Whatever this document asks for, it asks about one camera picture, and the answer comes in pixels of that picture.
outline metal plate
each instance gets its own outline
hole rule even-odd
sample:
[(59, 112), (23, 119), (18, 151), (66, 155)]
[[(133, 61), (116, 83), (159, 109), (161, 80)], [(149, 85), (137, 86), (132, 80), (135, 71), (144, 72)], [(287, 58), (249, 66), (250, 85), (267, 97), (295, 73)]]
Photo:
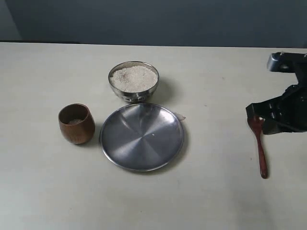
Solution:
[(172, 112), (141, 103), (122, 107), (109, 116), (99, 139), (114, 164), (132, 171), (150, 171), (166, 165), (179, 153), (184, 131)]

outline spoon handle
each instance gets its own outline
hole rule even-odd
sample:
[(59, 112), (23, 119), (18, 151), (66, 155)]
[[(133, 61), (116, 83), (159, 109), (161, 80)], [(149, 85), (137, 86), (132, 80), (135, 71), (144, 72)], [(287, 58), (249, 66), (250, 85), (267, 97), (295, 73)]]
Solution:
[(264, 150), (262, 147), (260, 135), (261, 133), (255, 134), (256, 139), (257, 139), (257, 144), (258, 144), (260, 174), (263, 179), (267, 179), (268, 178), (268, 167), (267, 167), (267, 162), (265, 160), (265, 155), (264, 155)]

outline bowl rim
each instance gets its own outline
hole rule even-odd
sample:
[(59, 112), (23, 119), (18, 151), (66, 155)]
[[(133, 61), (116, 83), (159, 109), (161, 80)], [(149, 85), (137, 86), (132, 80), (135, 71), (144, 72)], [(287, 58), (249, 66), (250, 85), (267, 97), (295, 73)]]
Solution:
[[(126, 92), (126, 91), (123, 91), (123, 90), (120, 90), (120, 89), (116, 88), (116, 87), (111, 83), (110, 78), (111, 78), (112, 75), (113, 75), (114, 69), (115, 69), (116, 67), (122, 65), (122, 64), (125, 64), (125, 63), (132, 63), (132, 62), (134, 62), (134, 63), (142, 63), (142, 64), (145, 64), (145, 65), (147, 65), (147, 66), (150, 66), (151, 68), (153, 68), (153, 69), (157, 72), (158, 79), (157, 79), (156, 84), (155, 84), (153, 87), (151, 87), (151, 88), (149, 88), (149, 89), (147, 89), (147, 90), (144, 90), (144, 91)], [(149, 63), (147, 63), (147, 62), (143, 62), (143, 61), (125, 61), (125, 62), (122, 62), (122, 63), (120, 63), (120, 64), (114, 66), (114, 67), (110, 70), (110, 72), (109, 72), (107, 78), (108, 78), (109, 84), (110, 84), (111, 87), (113, 87), (114, 89), (116, 89), (116, 90), (118, 90), (118, 91), (120, 91), (120, 92), (122, 92), (122, 93), (124, 93), (124, 94), (131, 94), (131, 95), (133, 95), (133, 94), (136, 94), (136, 93), (142, 93), (142, 92), (149, 91), (149, 90), (153, 89), (154, 87), (156, 87), (156, 86), (158, 85), (159, 80), (160, 80), (160, 75), (159, 75), (159, 71), (158, 71), (153, 65), (151, 65), (151, 64), (149, 64)]]

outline wooden spoon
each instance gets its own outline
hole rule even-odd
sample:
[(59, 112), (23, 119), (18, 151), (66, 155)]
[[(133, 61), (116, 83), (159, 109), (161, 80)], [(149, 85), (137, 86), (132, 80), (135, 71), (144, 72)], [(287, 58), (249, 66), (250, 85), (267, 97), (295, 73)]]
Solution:
[(263, 150), (262, 143), (261, 143), (261, 133), (262, 133), (263, 123), (264, 123), (264, 120), (257, 115), (255, 115), (254, 117), (248, 118), (248, 125), (250, 129), (254, 132), (256, 139), (257, 139), (260, 174), (263, 179), (267, 179), (268, 178), (268, 168), (267, 168), (267, 162), (265, 160), (264, 150)]

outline brown wooden cup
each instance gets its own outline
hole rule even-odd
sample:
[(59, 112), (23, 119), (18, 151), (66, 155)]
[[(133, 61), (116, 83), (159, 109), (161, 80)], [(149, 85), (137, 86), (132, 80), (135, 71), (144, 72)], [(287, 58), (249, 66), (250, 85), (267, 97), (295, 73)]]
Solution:
[(59, 127), (65, 139), (73, 144), (89, 141), (95, 132), (95, 123), (84, 104), (70, 104), (59, 112)]

